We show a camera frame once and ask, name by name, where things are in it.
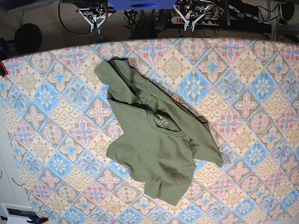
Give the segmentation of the olive green t-shirt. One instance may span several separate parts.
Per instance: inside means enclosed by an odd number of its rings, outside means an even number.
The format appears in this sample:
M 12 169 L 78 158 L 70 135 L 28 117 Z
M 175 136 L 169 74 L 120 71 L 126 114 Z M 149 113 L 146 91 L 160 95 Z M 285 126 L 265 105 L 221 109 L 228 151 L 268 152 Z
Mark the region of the olive green t-shirt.
M 143 182 L 145 194 L 175 205 L 192 182 L 195 160 L 223 165 L 208 121 L 173 100 L 126 59 L 104 60 L 94 71 L 108 86 L 108 102 L 123 130 L 106 155 Z

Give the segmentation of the white power strip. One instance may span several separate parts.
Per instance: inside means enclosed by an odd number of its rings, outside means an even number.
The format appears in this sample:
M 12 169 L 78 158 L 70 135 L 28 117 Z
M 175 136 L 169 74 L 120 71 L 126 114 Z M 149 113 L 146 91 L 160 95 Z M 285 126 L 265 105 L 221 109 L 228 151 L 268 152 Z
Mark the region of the white power strip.
M 198 17 L 191 17 L 189 27 L 192 25 L 192 22 L 196 21 L 196 25 L 204 24 L 204 25 L 210 25 L 215 24 L 218 17 L 213 17 L 211 14 L 206 14 L 204 17 L 197 20 Z M 172 16 L 171 17 L 171 23 L 174 25 L 184 25 L 185 21 L 180 16 Z

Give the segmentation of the patterned tile tablecloth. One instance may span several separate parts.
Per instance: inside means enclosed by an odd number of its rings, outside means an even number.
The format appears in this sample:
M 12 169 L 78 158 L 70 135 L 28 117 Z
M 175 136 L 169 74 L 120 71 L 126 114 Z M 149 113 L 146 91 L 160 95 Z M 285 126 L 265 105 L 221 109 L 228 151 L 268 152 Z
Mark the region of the patterned tile tablecloth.
M 204 116 L 223 166 L 195 161 L 172 206 L 106 156 L 123 131 L 94 72 L 129 64 Z M 21 185 L 44 224 L 262 224 L 299 215 L 299 45 L 132 40 L 7 59 L 0 100 Z

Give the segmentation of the black round stool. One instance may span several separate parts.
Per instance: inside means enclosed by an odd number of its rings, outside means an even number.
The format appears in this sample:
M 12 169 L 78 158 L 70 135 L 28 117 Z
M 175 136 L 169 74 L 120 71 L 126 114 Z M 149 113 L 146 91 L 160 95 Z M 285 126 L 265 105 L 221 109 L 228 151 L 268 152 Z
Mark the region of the black round stool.
M 20 54 L 36 52 L 41 42 L 41 29 L 32 23 L 21 25 L 14 36 L 14 45 Z

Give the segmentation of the blue orange clamp lower left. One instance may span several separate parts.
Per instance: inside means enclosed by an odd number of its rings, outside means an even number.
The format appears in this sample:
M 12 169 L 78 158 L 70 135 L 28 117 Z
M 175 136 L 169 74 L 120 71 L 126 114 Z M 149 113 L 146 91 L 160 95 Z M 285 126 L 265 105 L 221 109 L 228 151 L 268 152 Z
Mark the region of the blue orange clamp lower left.
M 6 224 L 43 224 L 49 219 L 47 217 L 0 217 L 2 221 L 6 221 Z

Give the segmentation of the white floor vent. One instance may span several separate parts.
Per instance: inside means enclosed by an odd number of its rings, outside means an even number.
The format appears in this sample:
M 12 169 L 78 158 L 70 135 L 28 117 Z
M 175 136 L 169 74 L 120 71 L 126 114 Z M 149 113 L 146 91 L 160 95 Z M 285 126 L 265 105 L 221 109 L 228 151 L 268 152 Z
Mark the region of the white floor vent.
M 1 203 L 5 215 L 0 216 L 6 224 L 29 224 L 30 218 L 38 218 L 32 207 Z

